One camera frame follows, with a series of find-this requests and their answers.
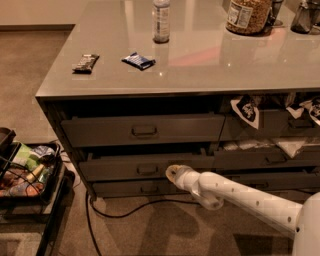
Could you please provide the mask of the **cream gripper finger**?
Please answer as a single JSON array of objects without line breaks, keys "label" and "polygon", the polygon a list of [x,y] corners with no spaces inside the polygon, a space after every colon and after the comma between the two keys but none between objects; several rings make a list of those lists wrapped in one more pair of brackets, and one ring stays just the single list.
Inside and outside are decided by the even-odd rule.
[{"label": "cream gripper finger", "polygon": [[182,168],[181,165],[170,165],[167,167],[165,174],[168,180],[172,183],[175,182],[175,177],[177,176],[177,173]]}]

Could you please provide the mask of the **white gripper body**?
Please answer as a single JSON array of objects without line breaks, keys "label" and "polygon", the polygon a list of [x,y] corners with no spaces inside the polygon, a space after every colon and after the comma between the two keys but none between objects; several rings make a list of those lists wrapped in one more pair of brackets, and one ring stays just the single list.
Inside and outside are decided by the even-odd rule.
[{"label": "white gripper body", "polygon": [[174,184],[184,191],[188,191],[191,194],[197,194],[199,192],[199,180],[200,174],[193,170],[189,166],[179,165],[174,177]]}]

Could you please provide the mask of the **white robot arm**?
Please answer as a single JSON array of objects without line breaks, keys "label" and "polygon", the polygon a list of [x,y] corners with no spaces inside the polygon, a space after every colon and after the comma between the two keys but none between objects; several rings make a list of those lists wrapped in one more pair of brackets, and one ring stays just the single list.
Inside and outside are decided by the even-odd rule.
[{"label": "white robot arm", "polygon": [[320,256],[320,193],[300,204],[186,165],[169,166],[166,176],[208,210],[220,209],[227,200],[290,235],[292,256]]}]

